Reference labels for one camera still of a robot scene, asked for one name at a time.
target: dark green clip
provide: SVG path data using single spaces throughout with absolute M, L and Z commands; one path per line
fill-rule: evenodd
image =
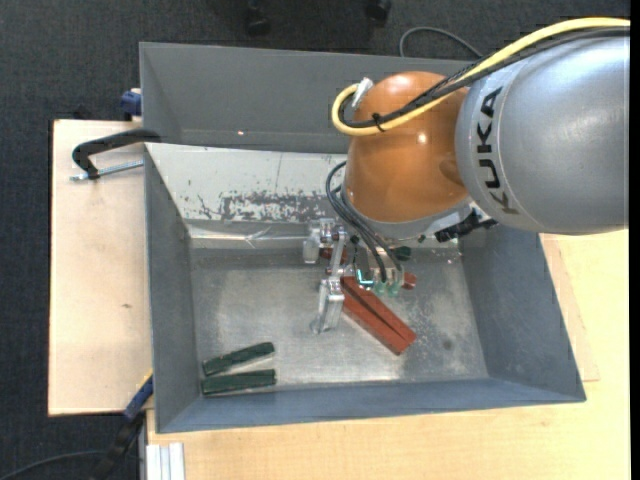
M 202 394 L 205 396 L 251 388 L 273 386 L 276 383 L 276 371 L 273 369 L 241 372 L 229 375 L 217 375 L 230 368 L 264 359 L 274 354 L 273 343 L 265 342 L 236 350 L 229 354 L 207 359 L 202 362 L 206 378 L 202 381 Z

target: gray carpet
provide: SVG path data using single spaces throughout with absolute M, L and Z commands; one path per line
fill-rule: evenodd
M 273 26 L 250 39 L 246 0 L 0 0 L 0 478 L 51 455 L 106 448 L 114 415 L 47 418 L 49 304 L 48 121 L 79 107 L 121 119 L 137 86 L 139 41 L 395 55 L 410 27 L 454 32 L 483 52 L 569 17 L 630 16 L 630 0 L 392 0 L 384 28 L 365 0 L 267 0 Z M 453 41 L 420 34 L 408 55 L 469 58 Z M 20 478 L 86 478 L 93 459 Z M 136 478 L 136 461 L 114 478 Z

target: wire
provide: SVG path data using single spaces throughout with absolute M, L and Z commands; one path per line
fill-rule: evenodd
M 32 464 L 24 466 L 20 469 L 16 469 L 15 471 L 12 471 L 11 473 L 0 477 L 0 480 L 9 480 L 10 478 L 15 478 L 18 475 L 26 473 L 27 471 L 31 471 L 34 468 L 44 466 L 45 464 L 50 464 L 52 462 L 58 462 L 60 460 L 73 459 L 78 457 L 89 457 L 91 455 L 102 455 L 103 453 L 104 450 L 86 450 L 84 452 L 63 453 L 62 455 L 55 455 L 53 457 L 49 457 L 48 459 L 33 462 Z
M 435 28 L 435 27 L 413 27 L 410 28 L 409 30 L 407 30 L 404 34 L 402 34 L 402 37 L 400 37 L 400 41 L 398 41 L 398 52 L 400 53 L 400 57 L 404 57 L 404 43 L 407 40 L 407 37 L 409 37 L 410 35 L 416 33 L 416 32 L 436 32 L 438 34 L 442 34 L 445 35 L 447 37 L 450 37 L 451 39 L 453 39 L 454 41 L 457 41 L 458 43 L 460 43 L 462 46 L 466 47 L 469 51 L 473 52 L 477 57 L 482 57 L 482 53 L 480 53 L 480 51 L 478 51 L 476 48 L 474 48 L 473 46 L 471 46 L 469 43 L 467 43 L 464 39 L 462 39 L 460 36 L 457 36 L 455 34 L 453 34 L 452 32 L 449 32 L 448 30 L 444 30 L 441 28 Z
M 340 216 L 342 220 L 350 224 L 362 237 L 362 241 L 367 245 L 367 247 L 371 251 L 373 258 L 378 264 L 378 267 L 380 268 L 380 279 L 383 283 L 386 283 L 387 269 L 384 265 L 384 262 L 382 261 L 382 258 L 380 257 L 380 254 L 376 249 L 376 244 L 385 252 L 385 254 L 393 262 L 394 267 L 398 271 L 402 270 L 402 266 L 385 242 L 384 238 L 382 238 L 378 233 L 371 229 L 369 225 L 364 220 L 362 220 L 362 218 L 360 218 L 360 216 L 358 216 L 356 212 L 354 212 L 351 208 L 349 208 L 347 204 L 343 202 L 342 198 L 337 196 L 337 194 L 341 192 L 342 186 L 336 187 L 335 189 L 331 188 L 331 181 L 333 180 L 333 177 L 340 169 L 342 169 L 346 165 L 346 163 L 347 162 L 345 161 L 337 164 L 333 169 L 331 169 L 331 172 L 327 176 L 327 181 L 325 184 L 327 198 L 329 199 L 331 206 L 338 214 L 338 216 Z
M 343 105 L 341 105 L 340 109 L 339 109 L 339 117 L 342 120 L 342 122 L 344 122 L 346 125 L 354 127 L 354 128 L 363 128 L 363 127 L 369 127 L 369 126 L 376 126 L 378 127 L 378 129 L 380 129 L 380 125 L 388 123 L 390 121 L 393 121 L 395 118 L 400 117 L 402 115 L 405 115 L 408 112 L 411 112 L 415 109 L 421 108 L 422 106 L 425 106 L 431 102 L 433 102 L 434 100 L 438 100 L 440 98 L 443 98 L 445 96 L 448 96 L 450 93 L 453 93 L 455 91 L 457 91 L 458 89 L 462 88 L 462 87 L 466 87 L 468 85 L 470 85 L 471 83 L 484 78 L 485 76 L 498 71 L 499 69 L 502 69 L 506 66 L 509 66 L 511 64 L 514 64 L 516 62 L 520 62 L 521 60 L 524 60 L 528 57 L 531 57 L 532 55 L 538 54 L 543 50 L 549 49 L 549 48 L 554 48 L 556 46 L 562 45 L 562 44 L 566 44 L 566 43 L 570 43 L 573 42 L 577 39 L 588 39 L 588 38 L 593 38 L 593 37 L 598 37 L 598 38 L 603 38 L 603 37 L 609 37 L 609 36 L 619 36 L 619 35 L 625 35 L 628 32 L 627 29 L 621 28 L 621 27 L 608 27 L 608 28 L 601 28 L 601 29 L 586 29 L 586 30 L 580 30 L 580 31 L 575 31 L 575 32 L 569 32 L 566 34 L 561 35 L 558 38 L 553 38 L 553 39 L 548 39 L 545 42 L 541 43 L 541 44 L 536 44 L 533 45 L 521 52 L 518 52 L 516 54 L 514 54 L 511 57 L 508 57 L 507 59 L 491 66 L 488 67 L 482 71 L 478 71 L 475 74 L 471 75 L 471 76 L 462 76 L 464 74 L 466 74 L 467 72 L 471 71 L 471 69 L 473 68 L 473 65 L 467 66 L 466 68 L 464 68 L 462 71 L 448 77 L 448 78 L 444 78 L 443 80 L 441 80 L 440 82 L 438 82 L 436 85 L 434 85 L 433 87 L 431 87 L 430 89 L 428 89 L 427 91 L 423 92 L 422 94 L 420 94 L 419 96 L 417 96 L 416 98 L 414 98 L 412 101 L 410 101 L 409 103 L 407 103 L 405 106 L 390 112 L 389 114 L 386 114 L 384 116 L 376 116 L 375 119 L 370 119 L 370 120 L 364 120 L 364 121 L 357 121 L 357 122 L 350 122 L 346 119 L 344 119 L 344 106 L 345 104 L 343 103 Z
M 534 47 L 533 51 L 535 52 L 535 47 L 538 46 L 538 43 L 544 40 L 548 40 L 549 38 L 553 38 L 554 36 L 558 36 L 559 34 L 566 34 L 568 32 L 579 31 L 581 29 L 604 29 L 611 27 L 628 28 L 629 26 L 630 21 L 617 18 L 581 18 L 556 23 L 555 25 L 537 30 L 521 39 L 518 39 L 510 45 L 507 45 L 505 48 L 499 50 L 497 53 L 490 55 L 487 58 L 481 59 L 476 64 L 470 66 L 470 68 L 463 70 L 464 74 L 461 75 L 460 73 L 457 73 L 453 77 L 450 77 L 446 80 L 450 81 L 452 79 L 455 79 L 460 82 L 465 81 L 465 84 L 468 84 L 470 83 L 471 77 L 473 77 L 474 75 L 491 72 L 491 68 L 495 70 L 498 69 L 497 66 L 504 67 L 503 63 L 510 57 L 514 57 L 522 50 L 531 47 Z M 357 87 L 358 84 L 354 84 L 340 92 L 331 108 L 331 119 L 336 129 L 338 129 L 338 131 L 342 133 L 355 137 L 373 135 L 378 133 L 380 130 L 386 131 L 395 128 L 396 126 L 400 126 L 417 117 L 418 115 L 426 112 L 430 108 L 433 108 L 437 104 L 444 101 L 444 99 L 449 95 L 453 94 L 453 92 L 448 92 L 447 94 L 441 95 L 439 98 L 433 99 L 428 103 L 425 103 L 411 111 L 401 112 L 401 115 L 399 117 L 394 117 L 393 119 L 387 121 L 386 126 L 383 129 L 380 126 L 381 121 L 379 119 L 375 120 L 375 124 L 373 126 L 363 127 L 350 126 L 341 120 L 341 113 L 344 109 L 344 104 L 346 100 L 350 98 L 353 93 L 355 93 Z

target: yellow cable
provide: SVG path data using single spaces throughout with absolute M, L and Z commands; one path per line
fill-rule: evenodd
M 475 68 L 471 69 L 469 72 L 465 73 L 464 76 L 460 77 L 457 81 L 465 80 L 466 78 L 473 76 L 474 74 L 482 71 L 484 69 L 490 68 L 491 66 L 495 66 L 496 64 L 502 62 L 503 60 L 511 57 L 512 55 L 518 53 L 535 44 L 547 37 L 553 36 L 555 34 L 560 34 L 564 32 L 570 32 L 572 30 L 579 30 L 583 28 L 596 28 L 596 27 L 628 27 L 631 25 L 629 20 L 623 20 L 618 18 L 579 18 L 575 20 L 563 21 L 561 23 L 556 23 L 555 25 L 550 25 L 548 27 L 542 28 L 540 30 L 536 30 L 531 34 L 526 35 L 525 37 L 518 39 L 517 41 L 505 46 L 495 54 L 493 54 L 488 59 L 484 60 L 480 64 L 478 64 Z M 333 102 L 333 106 L 331 108 L 331 120 L 333 121 L 333 125 L 336 129 L 344 134 L 351 135 L 352 137 L 363 137 L 365 135 L 373 135 L 378 133 L 380 130 L 377 126 L 368 126 L 366 128 L 354 128 L 352 126 L 346 125 L 340 120 L 340 106 L 342 103 L 350 97 L 356 89 L 358 84 L 353 84 L 346 89 L 344 89 L 338 97 Z M 414 117 L 419 116 L 420 114 L 426 112 L 427 110 L 435 107 L 439 103 L 443 102 L 447 99 L 451 94 L 447 94 L 437 100 L 431 101 L 421 107 L 418 107 L 411 112 L 404 114 L 403 116 L 397 117 L 387 123 L 384 123 L 384 130 L 391 130 L 396 126 L 400 126 L 407 121 L 410 121 Z

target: wooden table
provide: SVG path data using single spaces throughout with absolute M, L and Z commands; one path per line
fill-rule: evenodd
M 130 126 L 55 123 L 52 416 L 122 410 L 150 368 L 142 171 L 68 181 L 77 143 Z M 162 435 L 149 410 L 147 440 L 182 441 L 188 480 L 630 478 L 628 232 L 543 244 L 585 403 Z

